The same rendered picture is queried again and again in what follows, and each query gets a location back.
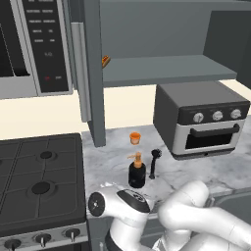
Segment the black dish brush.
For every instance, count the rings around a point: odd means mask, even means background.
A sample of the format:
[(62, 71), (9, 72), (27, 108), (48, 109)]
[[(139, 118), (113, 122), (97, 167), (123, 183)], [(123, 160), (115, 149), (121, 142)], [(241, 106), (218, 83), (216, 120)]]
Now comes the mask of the black dish brush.
[(162, 151), (160, 149), (153, 149), (151, 151), (152, 154), (152, 161), (151, 161), (151, 170), (149, 177), (151, 179), (155, 178), (155, 166), (156, 166), (156, 160), (159, 159), (162, 156)]

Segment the black soap dispenser orange pump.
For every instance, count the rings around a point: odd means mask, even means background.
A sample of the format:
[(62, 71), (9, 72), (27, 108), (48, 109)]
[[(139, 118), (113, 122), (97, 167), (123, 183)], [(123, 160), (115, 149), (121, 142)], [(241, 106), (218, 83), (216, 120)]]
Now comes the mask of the black soap dispenser orange pump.
[(136, 152), (128, 157), (133, 158), (128, 168), (128, 184), (133, 188), (142, 188), (145, 185), (146, 166), (142, 162), (141, 153)]

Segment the grey open cabinet door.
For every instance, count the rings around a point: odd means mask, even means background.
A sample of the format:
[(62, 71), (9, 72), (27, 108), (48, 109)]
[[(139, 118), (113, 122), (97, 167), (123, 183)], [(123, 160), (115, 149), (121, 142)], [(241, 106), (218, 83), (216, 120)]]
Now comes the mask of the grey open cabinet door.
[(83, 0), (86, 60), (90, 95), (89, 130), (95, 147), (106, 145), (100, 0)]

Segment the small orange cup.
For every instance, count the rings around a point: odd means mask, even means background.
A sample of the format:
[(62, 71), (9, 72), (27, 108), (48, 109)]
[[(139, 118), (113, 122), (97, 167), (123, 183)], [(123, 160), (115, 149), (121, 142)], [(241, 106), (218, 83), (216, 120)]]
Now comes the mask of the small orange cup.
[(130, 138), (130, 143), (132, 145), (137, 145), (140, 141), (140, 138), (141, 138), (141, 134), (139, 132), (136, 132), (136, 131), (133, 131), (130, 135), (129, 135), (129, 138)]

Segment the grey toaster oven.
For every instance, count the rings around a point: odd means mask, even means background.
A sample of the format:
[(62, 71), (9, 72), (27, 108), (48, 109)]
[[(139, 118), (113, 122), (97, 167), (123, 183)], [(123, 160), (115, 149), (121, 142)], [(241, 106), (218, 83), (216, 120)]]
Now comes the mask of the grey toaster oven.
[(218, 81), (158, 84), (153, 124), (177, 160), (228, 154), (250, 101)]

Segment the black gas hob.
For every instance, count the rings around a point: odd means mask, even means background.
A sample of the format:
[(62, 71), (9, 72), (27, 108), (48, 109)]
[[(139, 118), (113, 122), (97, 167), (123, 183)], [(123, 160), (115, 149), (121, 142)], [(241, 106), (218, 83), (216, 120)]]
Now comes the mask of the black gas hob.
[[(51, 235), (44, 248), (41, 233)], [(90, 251), (78, 133), (0, 140), (0, 251), (9, 239), (21, 241), (15, 251)]]

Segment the black hob knob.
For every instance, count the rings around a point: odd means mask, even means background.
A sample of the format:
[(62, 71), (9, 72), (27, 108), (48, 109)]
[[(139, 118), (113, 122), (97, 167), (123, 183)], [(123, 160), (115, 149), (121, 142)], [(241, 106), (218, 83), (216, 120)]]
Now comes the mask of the black hob knob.
[(19, 239), (9, 239), (5, 242), (4, 246), (11, 251), (15, 251), (21, 246), (21, 241)]
[(75, 241), (75, 238), (80, 235), (80, 230), (78, 228), (70, 228), (65, 232), (65, 237), (68, 237), (71, 242)]
[(51, 240), (49, 233), (41, 233), (35, 237), (35, 241), (41, 245), (42, 248), (46, 246), (46, 243)]

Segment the silver black microwave oven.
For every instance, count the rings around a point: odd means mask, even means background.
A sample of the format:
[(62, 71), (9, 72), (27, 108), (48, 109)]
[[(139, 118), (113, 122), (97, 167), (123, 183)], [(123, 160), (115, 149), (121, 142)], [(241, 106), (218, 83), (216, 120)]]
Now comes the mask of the silver black microwave oven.
[(67, 0), (0, 0), (0, 99), (73, 92)]

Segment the grey wall cabinet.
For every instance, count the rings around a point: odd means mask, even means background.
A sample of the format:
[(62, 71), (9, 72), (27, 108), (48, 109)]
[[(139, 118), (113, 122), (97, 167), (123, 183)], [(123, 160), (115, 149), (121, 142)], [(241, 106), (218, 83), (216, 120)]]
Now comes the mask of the grey wall cabinet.
[(241, 78), (251, 1), (101, 0), (106, 87)]

